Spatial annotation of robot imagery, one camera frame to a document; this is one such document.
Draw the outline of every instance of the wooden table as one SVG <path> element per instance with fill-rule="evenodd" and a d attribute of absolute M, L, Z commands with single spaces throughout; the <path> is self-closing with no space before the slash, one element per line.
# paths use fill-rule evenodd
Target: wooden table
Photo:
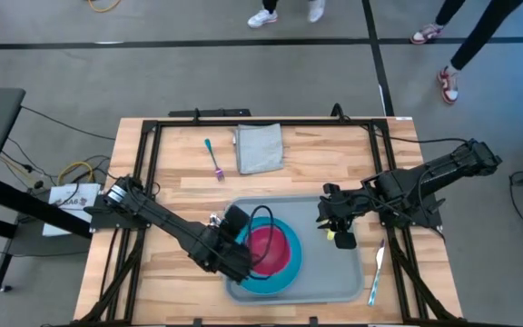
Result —
<path fill-rule="evenodd" d="M 121 121 L 114 144 L 111 174 L 118 176 L 133 172 L 142 120 L 125 118 Z M 410 119 L 389 118 L 389 126 L 391 136 L 417 137 Z M 284 169 L 240 176 L 236 168 L 232 130 L 232 127 L 164 128 L 155 174 L 155 181 L 162 186 L 157 202 L 187 220 L 207 223 L 211 212 L 221 213 L 232 199 L 239 196 L 317 194 L 327 182 L 338 183 L 342 188 L 358 188 L 361 179 L 375 174 L 368 134 L 358 126 L 292 126 L 282 127 Z M 205 138 L 211 139 L 217 161 L 225 171 L 223 183 L 215 179 L 211 158 L 203 144 Z M 149 137 L 143 178 L 151 144 Z M 392 144 L 398 167 L 410 168 L 422 163 L 418 144 L 402 141 L 393 141 Z M 386 164 L 381 139 L 379 145 L 381 160 Z M 401 322 L 388 248 L 376 305 L 367 306 L 375 273 L 375 252 L 386 233 L 375 213 L 357 219 L 356 224 L 366 273 L 365 289 L 360 297 L 353 302 L 276 306 L 236 305 L 224 292 L 220 274 L 203 272 L 187 258 L 175 239 L 153 227 L 147 232 L 143 250 L 133 323 L 192 323 L 196 317 L 203 318 L 204 324 L 308 323 L 311 316 L 317 316 L 320 323 Z M 461 315 L 443 241 L 428 230 L 411 230 L 421 277 L 450 312 Z M 75 319 L 88 313 L 98 300 L 112 234 L 113 231 L 101 231 L 94 235 Z M 117 245 L 108 281 L 112 280 L 116 248 Z M 411 315 L 417 316 L 412 286 L 406 275 L 405 283 Z M 116 318 L 123 317 L 127 287 L 125 281 Z"/>

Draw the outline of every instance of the fork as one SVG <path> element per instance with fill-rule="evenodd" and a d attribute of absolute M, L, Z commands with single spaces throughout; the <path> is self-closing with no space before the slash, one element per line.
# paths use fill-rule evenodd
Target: fork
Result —
<path fill-rule="evenodd" d="M 213 148 L 211 147 L 211 141 L 209 139 L 205 139 L 205 145 L 207 145 L 207 150 L 209 150 L 209 154 L 211 155 L 211 158 L 213 159 L 213 163 L 215 164 L 215 175 L 217 176 L 218 181 L 222 181 L 225 179 L 225 176 L 223 175 L 223 170 L 219 168 L 217 165 L 217 161 L 215 160 L 215 156 L 213 155 Z"/>

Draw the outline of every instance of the teal bowl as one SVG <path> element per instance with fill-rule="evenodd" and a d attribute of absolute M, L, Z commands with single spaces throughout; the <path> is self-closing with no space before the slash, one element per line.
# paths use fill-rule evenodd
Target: teal bowl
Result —
<path fill-rule="evenodd" d="M 288 245 L 290 246 L 290 261 L 283 269 L 273 274 L 267 280 L 256 280 L 253 278 L 248 278 L 242 281 L 240 286 L 243 289 L 258 295 L 274 295 L 282 292 L 296 280 L 296 277 L 298 277 L 298 273 L 300 272 L 301 268 L 302 252 L 300 239 L 292 230 L 292 228 L 290 228 L 290 226 L 288 226 L 286 223 L 277 218 L 274 218 L 273 221 L 274 225 L 283 232 L 286 240 L 288 241 Z M 265 226 L 271 226 L 270 217 L 253 218 L 252 231 Z M 235 241 L 237 243 L 245 243 L 247 234 L 248 227 L 246 226 L 242 229 Z M 251 272 L 251 275 L 259 278 L 266 277 L 265 275 L 258 274 L 254 271 Z"/>

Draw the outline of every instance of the towel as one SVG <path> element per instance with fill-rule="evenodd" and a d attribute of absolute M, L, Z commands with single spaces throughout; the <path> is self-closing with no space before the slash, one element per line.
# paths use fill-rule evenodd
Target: towel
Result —
<path fill-rule="evenodd" d="M 263 173 L 283 168 L 280 125 L 238 125 L 235 152 L 240 173 Z"/>

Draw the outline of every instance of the sneaker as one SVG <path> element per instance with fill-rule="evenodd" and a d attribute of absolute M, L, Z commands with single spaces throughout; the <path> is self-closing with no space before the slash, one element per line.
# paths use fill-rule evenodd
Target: sneaker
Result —
<path fill-rule="evenodd" d="M 414 45 L 422 45 L 428 40 L 436 38 L 441 35 L 443 26 L 437 24 L 428 24 L 423 26 L 417 33 L 415 33 L 411 38 L 410 42 Z"/>
<path fill-rule="evenodd" d="M 270 14 L 269 11 L 262 9 L 256 15 L 253 15 L 249 21 L 247 21 L 247 25 L 249 25 L 251 28 L 258 28 L 264 24 L 274 23 L 277 20 L 278 13 L 275 10 Z"/>
<path fill-rule="evenodd" d="M 308 2 L 308 21 L 316 23 L 324 15 L 326 0 L 310 0 Z"/>
<path fill-rule="evenodd" d="M 458 100 L 458 75 L 449 74 L 447 67 L 441 69 L 437 74 L 437 80 L 441 84 L 441 96 L 443 96 L 443 101 L 448 104 L 454 104 Z"/>

